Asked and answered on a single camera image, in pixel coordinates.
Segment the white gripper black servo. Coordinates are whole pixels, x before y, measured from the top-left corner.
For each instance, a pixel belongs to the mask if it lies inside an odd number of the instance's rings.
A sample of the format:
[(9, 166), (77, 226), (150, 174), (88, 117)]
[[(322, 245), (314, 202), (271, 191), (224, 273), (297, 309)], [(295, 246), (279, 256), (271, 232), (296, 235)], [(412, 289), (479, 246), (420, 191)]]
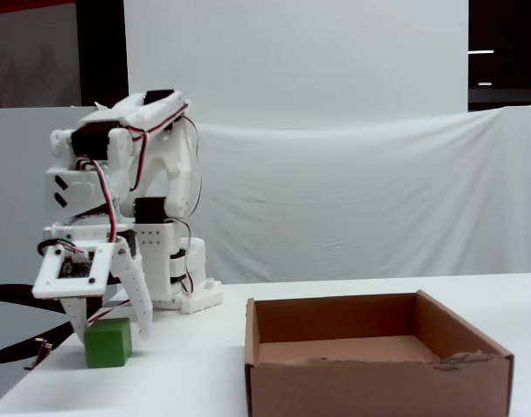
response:
[[(41, 256), (46, 248), (55, 245), (55, 241), (73, 242), (77, 247), (84, 241), (107, 242), (110, 237), (108, 224), (75, 224), (60, 223), (43, 229)], [(144, 340), (150, 337), (153, 322), (153, 304), (143, 272), (143, 258), (137, 248), (136, 233), (133, 223), (119, 223), (116, 226), (114, 254), (111, 262), (111, 274), (122, 283), (131, 306), (136, 315), (139, 332)], [(96, 297), (69, 297), (60, 299), (64, 313), (79, 341), (84, 343), (84, 334), (89, 327), (89, 318), (96, 312)]]

